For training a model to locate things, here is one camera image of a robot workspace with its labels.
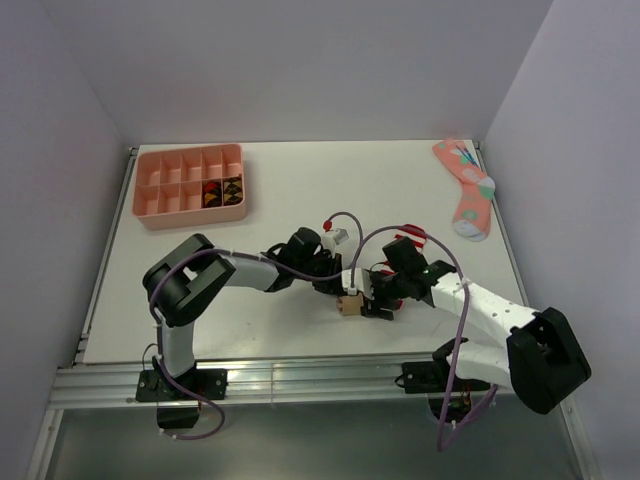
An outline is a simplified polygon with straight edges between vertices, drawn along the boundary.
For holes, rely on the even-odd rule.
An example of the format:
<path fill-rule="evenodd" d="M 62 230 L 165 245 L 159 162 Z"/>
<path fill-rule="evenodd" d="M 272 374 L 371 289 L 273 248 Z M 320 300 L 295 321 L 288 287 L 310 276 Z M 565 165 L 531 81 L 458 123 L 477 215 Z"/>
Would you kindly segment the tan maroon sock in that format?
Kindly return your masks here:
<path fill-rule="evenodd" d="M 361 294 L 341 296 L 337 298 L 336 305 L 342 316 L 361 316 L 364 297 Z"/>

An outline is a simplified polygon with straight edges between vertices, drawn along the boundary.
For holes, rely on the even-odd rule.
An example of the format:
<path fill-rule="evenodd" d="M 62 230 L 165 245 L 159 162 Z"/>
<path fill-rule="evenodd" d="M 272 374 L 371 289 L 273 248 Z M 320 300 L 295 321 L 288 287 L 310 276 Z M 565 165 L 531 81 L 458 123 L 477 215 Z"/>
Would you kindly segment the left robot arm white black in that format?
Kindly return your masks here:
<path fill-rule="evenodd" d="M 342 256 L 322 246 L 321 236 L 306 227 L 259 254 L 224 250 L 200 233 L 188 237 L 142 278 L 159 329 L 159 388 L 172 399 L 193 391 L 194 324 L 223 288 L 275 293 L 305 280 L 321 293 L 338 295 L 342 270 Z"/>

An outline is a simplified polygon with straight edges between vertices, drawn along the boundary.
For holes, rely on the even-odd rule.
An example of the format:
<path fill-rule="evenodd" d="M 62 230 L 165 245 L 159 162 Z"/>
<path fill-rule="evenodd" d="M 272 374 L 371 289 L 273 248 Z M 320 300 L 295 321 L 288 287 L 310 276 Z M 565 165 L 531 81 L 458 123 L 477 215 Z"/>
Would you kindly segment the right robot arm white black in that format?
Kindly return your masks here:
<path fill-rule="evenodd" d="M 484 391 L 497 385 L 514 391 L 533 412 L 547 414 L 590 379 L 591 366 L 561 311 L 525 307 L 464 280 L 445 261 L 427 262 L 407 237 L 383 252 L 391 271 L 371 274 L 374 315 L 392 318 L 403 300 L 414 299 L 458 316 L 495 342 L 452 339 L 431 360 L 404 364 L 399 379 L 406 393 Z"/>

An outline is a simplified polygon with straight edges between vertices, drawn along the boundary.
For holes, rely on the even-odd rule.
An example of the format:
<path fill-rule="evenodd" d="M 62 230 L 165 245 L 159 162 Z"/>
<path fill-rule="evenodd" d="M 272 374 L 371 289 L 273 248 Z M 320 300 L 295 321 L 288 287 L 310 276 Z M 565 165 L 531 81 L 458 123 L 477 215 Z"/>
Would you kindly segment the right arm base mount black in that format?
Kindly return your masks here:
<path fill-rule="evenodd" d="M 406 394 L 444 394 L 450 366 L 446 358 L 453 352 L 454 340 L 438 348 L 429 361 L 404 362 L 401 374 L 394 383 Z M 452 397 L 449 400 L 446 422 L 462 421 L 473 407 L 471 394 L 485 392 L 490 384 L 480 380 L 454 378 Z"/>

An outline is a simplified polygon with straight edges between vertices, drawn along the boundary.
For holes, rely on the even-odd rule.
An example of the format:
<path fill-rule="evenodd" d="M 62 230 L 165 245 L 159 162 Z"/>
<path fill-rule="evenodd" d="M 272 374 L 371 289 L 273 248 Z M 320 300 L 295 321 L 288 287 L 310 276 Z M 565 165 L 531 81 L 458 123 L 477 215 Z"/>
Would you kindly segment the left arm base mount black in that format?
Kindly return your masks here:
<path fill-rule="evenodd" d="M 191 369 L 175 381 L 169 381 L 159 369 L 143 370 L 139 374 L 135 401 L 155 403 L 156 423 L 167 435 L 182 440 L 206 438 L 218 433 L 226 421 L 226 415 L 216 400 L 223 400 L 228 385 L 226 369 Z M 193 428 L 200 418 L 204 405 L 219 413 L 219 422 L 212 431 L 201 434 L 184 434 Z"/>

